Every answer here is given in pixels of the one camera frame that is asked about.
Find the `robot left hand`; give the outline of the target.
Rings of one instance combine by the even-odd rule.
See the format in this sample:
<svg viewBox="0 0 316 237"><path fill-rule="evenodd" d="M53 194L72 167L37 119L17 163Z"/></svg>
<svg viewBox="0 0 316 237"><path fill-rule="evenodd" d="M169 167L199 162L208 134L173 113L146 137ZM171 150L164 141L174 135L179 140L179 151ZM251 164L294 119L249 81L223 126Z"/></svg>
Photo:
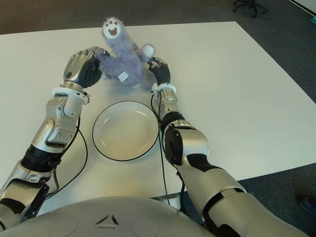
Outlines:
<svg viewBox="0 0 316 237"><path fill-rule="evenodd" d="M72 55L64 70L64 81L88 88L97 83L103 74L102 57L110 57L108 51L94 46Z"/></svg>

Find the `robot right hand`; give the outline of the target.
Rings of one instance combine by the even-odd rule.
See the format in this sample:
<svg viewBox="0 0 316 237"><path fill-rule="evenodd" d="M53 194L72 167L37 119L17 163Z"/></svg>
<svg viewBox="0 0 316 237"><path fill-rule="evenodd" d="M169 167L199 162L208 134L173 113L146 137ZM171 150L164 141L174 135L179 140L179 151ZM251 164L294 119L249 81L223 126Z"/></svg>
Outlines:
<svg viewBox="0 0 316 237"><path fill-rule="evenodd" d="M168 64L158 57L153 57L149 62L149 70L154 74L157 84L170 83L170 70Z"/></svg>

